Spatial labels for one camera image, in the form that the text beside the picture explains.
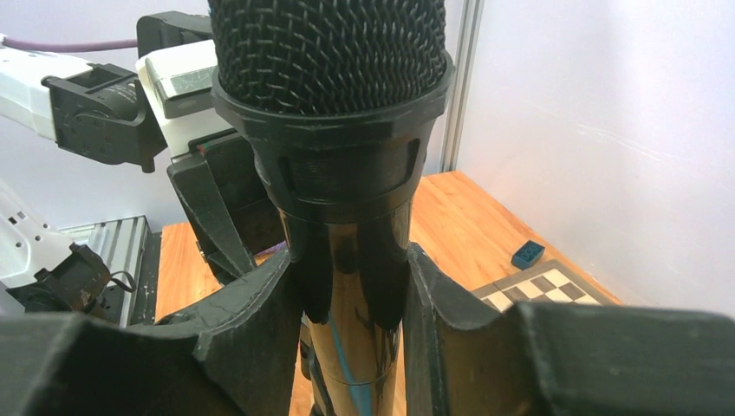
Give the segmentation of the purple glitter microphone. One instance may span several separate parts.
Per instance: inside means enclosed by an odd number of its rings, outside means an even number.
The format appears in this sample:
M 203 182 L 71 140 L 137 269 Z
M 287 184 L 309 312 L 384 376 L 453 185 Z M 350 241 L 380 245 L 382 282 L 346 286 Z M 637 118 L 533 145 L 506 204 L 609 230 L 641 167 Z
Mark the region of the purple glitter microphone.
M 271 256 L 271 255 L 277 253 L 278 251 L 280 251 L 280 250 L 282 250 L 282 249 L 284 249 L 286 247 L 287 247 L 287 243 L 285 241 L 282 241 L 282 242 L 280 242 L 278 244 L 275 244 L 275 245 L 269 247 L 266 250 L 262 250 L 262 251 L 258 252 L 257 254 L 255 254 L 255 257 L 268 257 L 268 256 Z

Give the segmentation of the black microphone orange end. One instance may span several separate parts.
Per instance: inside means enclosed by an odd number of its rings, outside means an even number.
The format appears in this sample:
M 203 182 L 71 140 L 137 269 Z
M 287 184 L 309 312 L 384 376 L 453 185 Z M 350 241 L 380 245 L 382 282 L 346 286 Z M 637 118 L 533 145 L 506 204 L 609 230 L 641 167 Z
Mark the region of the black microphone orange end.
M 217 113 L 279 211 L 324 399 L 394 409 L 413 195 L 452 58 L 441 1 L 212 1 Z

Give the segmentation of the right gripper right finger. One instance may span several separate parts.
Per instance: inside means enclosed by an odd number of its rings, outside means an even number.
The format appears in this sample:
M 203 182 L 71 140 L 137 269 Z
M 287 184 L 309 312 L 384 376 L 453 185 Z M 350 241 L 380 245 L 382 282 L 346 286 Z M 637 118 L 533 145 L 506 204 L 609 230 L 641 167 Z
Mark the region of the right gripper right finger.
M 496 311 L 418 244 L 403 319 L 410 415 L 731 415 L 734 322 L 557 302 Z

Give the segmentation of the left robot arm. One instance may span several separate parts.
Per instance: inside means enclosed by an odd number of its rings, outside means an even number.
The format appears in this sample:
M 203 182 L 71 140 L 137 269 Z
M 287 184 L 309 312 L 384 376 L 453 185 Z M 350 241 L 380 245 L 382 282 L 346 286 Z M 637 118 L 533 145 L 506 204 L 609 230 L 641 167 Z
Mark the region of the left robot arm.
M 133 70 L 81 58 L 134 48 Z M 213 109 L 208 16 L 141 17 L 131 41 L 39 45 L 1 40 L 1 115 L 60 149 L 167 174 L 215 278 L 227 284 L 284 247 L 250 144 Z M 159 238 L 143 217 L 59 231 L 1 187 L 1 312 L 78 311 L 121 327 L 153 320 Z

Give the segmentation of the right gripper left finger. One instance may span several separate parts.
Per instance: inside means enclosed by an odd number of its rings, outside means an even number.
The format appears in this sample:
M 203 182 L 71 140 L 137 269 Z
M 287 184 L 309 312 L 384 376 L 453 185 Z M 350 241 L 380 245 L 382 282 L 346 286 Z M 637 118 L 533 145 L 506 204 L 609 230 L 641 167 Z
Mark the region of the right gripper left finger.
M 302 307 L 281 250 L 157 325 L 1 321 L 4 415 L 285 415 Z

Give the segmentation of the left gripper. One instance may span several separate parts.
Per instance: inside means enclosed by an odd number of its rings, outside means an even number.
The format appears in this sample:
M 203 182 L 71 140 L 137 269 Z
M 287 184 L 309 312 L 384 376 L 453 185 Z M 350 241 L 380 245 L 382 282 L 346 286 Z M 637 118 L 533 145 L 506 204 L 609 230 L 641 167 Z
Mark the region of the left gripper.
M 244 137 L 225 132 L 196 150 L 202 156 L 172 162 L 167 174 L 202 258 L 219 282 L 231 283 L 256 268 L 251 254 L 285 241 L 283 227 Z

